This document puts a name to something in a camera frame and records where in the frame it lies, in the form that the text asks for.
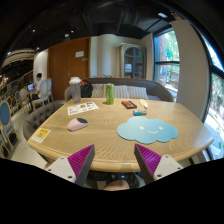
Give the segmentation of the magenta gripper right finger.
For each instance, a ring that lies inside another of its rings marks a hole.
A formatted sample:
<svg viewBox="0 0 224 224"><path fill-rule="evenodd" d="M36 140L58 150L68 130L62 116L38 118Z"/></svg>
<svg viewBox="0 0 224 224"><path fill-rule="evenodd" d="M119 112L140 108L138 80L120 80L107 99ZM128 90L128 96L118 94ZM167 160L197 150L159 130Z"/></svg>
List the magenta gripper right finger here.
<svg viewBox="0 0 224 224"><path fill-rule="evenodd" d="M145 184L150 184L182 169L182 166L170 155L161 156L139 144L135 145L134 154Z"/></svg>

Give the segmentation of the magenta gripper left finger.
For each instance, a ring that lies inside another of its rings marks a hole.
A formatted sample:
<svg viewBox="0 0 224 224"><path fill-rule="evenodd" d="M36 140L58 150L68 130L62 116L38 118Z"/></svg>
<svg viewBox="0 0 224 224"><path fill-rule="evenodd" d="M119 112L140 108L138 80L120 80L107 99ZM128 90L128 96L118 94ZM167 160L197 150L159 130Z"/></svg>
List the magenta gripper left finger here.
<svg viewBox="0 0 224 224"><path fill-rule="evenodd" d="M95 148L90 145L69 157L59 157L47 168L47 171L69 182L84 186L94 156Z"/></svg>

